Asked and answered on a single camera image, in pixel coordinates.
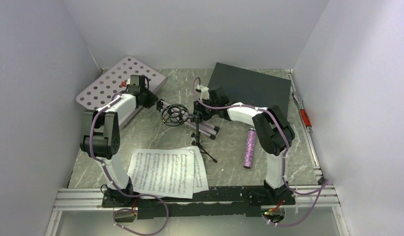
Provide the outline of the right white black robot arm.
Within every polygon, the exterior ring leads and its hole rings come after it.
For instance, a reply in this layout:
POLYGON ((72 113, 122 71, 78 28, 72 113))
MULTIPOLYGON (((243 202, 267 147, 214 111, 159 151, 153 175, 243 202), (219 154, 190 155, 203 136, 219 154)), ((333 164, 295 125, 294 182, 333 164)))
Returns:
POLYGON ((254 127, 267 158, 265 183, 269 187, 265 189, 264 197, 270 204, 278 203, 284 196, 281 187, 286 185, 285 158, 295 138, 292 126, 281 109, 275 105, 260 108, 242 102, 232 104, 221 88, 209 89, 197 85, 193 93, 196 97, 194 110, 201 120, 218 116, 254 127))

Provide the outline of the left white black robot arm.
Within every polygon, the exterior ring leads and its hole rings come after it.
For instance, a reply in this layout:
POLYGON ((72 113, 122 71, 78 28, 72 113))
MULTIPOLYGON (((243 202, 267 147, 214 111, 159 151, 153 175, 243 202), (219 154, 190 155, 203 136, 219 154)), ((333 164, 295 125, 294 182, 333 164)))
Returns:
POLYGON ((121 143, 119 119, 128 112, 140 107, 149 109, 158 102, 149 82, 145 75, 132 75, 121 83, 122 90, 112 95, 109 102, 83 113, 80 149, 99 165, 109 191, 117 191, 115 200, 124 207, 134 202, 135 193, 116 155, 121 143))

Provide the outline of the lilac perforated music stand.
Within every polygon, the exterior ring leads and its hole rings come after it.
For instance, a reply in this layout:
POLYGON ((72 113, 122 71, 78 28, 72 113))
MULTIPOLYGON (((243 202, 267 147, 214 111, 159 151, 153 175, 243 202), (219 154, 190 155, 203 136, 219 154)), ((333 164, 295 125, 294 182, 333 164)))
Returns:
POLYGON ((104 72, 75 98, 85 109, 96 110, 108 104, 115 93, 125 89, 122 82, 131 75, 144 75, 149 78, 149 89, 157 93, 165 85, 167 77, 132 56, 126 56, 115 66, 104 72))

